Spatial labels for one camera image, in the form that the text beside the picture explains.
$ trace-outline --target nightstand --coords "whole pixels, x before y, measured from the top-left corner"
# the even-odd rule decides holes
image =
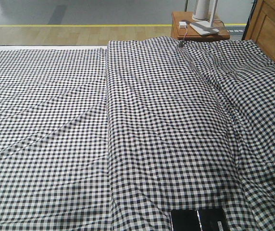
[[[179,21],[187,20],[189,23],[194,22],[192,19],[193,12],[172,12],[173,17],[173,25],[172,25],[172,33],[171,37],[177,40],[183,40],[184,35],[186,33],[186,29],[179,28]],[[220,27],[220,31],[218,34],[213,35],[199,35],[193,28],[188,26],[187,28],[187,35],[185,40],[191,41],[198,41],[198,42],[213,42],[213,41],[220,41],[220,40],[227,40],[229,39],[229,32],[224,28],[223,23],[221,22],[214,22],[214,26]]]

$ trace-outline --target gray floor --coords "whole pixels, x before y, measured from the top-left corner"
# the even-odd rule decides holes
[[[195,0],[189,0],[193,11]],[[185,0],[0,0],[0,25],[171,24]],[[219,0],[225,23],[246,23],[251,0]]]

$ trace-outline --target floor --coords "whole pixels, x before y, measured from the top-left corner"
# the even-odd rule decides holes
[[[195,1],[188,2],[192,11]],[[231,13],[232,2],[237,10]],[[185,0],[0,0],[0,45],[106,45],[169,36],[171,12],[184,6]],[[249,0],[219,1],[232,39],[241,38],[250,8]]]

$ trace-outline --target bed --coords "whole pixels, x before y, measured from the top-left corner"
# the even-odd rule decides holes
[[[0,47],[0,230],[275,230],[273,11],[246,41]]]

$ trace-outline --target white fan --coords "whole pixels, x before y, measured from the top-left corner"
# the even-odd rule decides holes
[[[210,0],[197,0],[192,19],[199,22],[190,23],[190,26],[200,35],[217,34],[219,32],[218,28],[213,27],[213,18],[217,3],[218,0],[213,0],[210,19],[207,21]]]

